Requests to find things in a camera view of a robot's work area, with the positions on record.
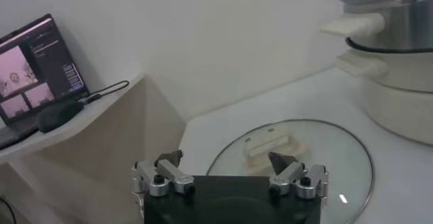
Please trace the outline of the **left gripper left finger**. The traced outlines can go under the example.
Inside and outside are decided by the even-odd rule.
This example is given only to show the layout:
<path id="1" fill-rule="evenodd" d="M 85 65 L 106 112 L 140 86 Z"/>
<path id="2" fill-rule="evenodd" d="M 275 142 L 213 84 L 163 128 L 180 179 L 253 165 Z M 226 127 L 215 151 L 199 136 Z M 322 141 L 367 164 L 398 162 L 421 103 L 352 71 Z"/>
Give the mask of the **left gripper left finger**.
<path id="1" fill-rule="evenodd" d="M 140 160 L 130 172 L 131 191 L 136 196 L 146 192 L 153 197 L 168 195 L 170 186 L 175 193 L 190 196 L 195 193 L 194 177 L 179 170 L 183 157 L 181 150 L 159 155 L 153 162 Z"/>

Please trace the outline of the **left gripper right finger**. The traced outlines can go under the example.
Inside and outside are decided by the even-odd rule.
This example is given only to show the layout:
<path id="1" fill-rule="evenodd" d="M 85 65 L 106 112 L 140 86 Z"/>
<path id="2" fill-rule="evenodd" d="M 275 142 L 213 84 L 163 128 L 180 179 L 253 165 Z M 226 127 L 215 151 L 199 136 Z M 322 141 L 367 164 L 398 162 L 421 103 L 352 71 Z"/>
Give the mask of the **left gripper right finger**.
<path id="1" fill-rule="evenodd" d="M 280 198 L 294 191 L 296 197 L 304 200 L 328 197 L 329 172 L 326 166 L 314 164 L 306 168 L 305 164 L 294 156 L 269 152 L 275 175 L 269 178 L 269 194 Z"/>

